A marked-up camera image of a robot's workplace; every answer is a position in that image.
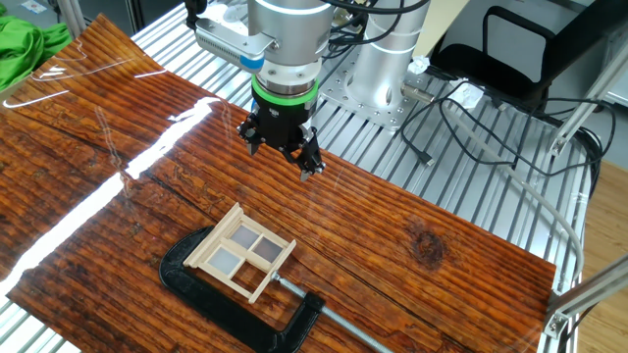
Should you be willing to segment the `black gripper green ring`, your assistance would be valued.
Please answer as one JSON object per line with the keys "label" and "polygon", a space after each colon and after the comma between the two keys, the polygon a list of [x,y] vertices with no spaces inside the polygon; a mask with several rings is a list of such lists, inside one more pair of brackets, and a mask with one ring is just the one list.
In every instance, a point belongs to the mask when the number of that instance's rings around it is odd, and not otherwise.
{"label": "black gripper green ring", "polygon": [[248,153],[253,156],[262,144],[280,149],[288,162],[300,170],[300,180],[321,174],[322,161],[317,130],[310,119],[318,102],[319,81],[304,93],[281,95],[266,89],[259,80],[251,82],[256,108],[237,127]]}

